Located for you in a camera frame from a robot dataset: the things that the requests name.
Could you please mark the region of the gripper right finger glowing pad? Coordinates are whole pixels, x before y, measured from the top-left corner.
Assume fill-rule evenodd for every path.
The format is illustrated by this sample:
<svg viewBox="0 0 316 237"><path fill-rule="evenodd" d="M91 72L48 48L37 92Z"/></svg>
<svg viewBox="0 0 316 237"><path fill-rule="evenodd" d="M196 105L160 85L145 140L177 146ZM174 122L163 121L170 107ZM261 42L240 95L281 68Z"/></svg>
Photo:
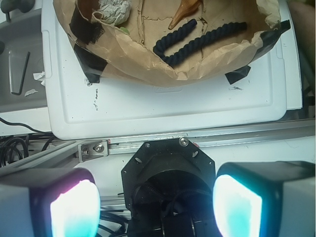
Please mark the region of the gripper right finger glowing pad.
<svg viewBox="0 0 316 237"><path fill-rule="evenodd" d="M213 210L224 237L314 237L316 167L307 161L227 162Z"/></svg>

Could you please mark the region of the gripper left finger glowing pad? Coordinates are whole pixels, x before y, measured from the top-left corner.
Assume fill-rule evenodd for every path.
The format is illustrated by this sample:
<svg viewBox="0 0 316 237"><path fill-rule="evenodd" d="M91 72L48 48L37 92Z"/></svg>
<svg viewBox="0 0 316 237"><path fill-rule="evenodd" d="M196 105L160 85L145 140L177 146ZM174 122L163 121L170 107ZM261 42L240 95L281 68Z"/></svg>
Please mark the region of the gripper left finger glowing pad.
<svg viewBox="0 0 316 237"><path fill-rule="evenodd" d="M1 168L2 237L93 237L100 194L84 168Z"/></svg>

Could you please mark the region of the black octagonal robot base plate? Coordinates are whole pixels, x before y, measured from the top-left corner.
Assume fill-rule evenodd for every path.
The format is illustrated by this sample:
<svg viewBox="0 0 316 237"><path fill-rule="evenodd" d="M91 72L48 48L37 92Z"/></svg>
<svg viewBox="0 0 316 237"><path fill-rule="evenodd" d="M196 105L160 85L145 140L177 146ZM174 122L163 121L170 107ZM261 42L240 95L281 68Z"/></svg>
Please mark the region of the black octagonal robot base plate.
<svg viewBox="0 0 316 237"><path fill-rule="evenodd" d="M189 140L145 142L121 171L130 237L217 237L215 162Z"/></svg>

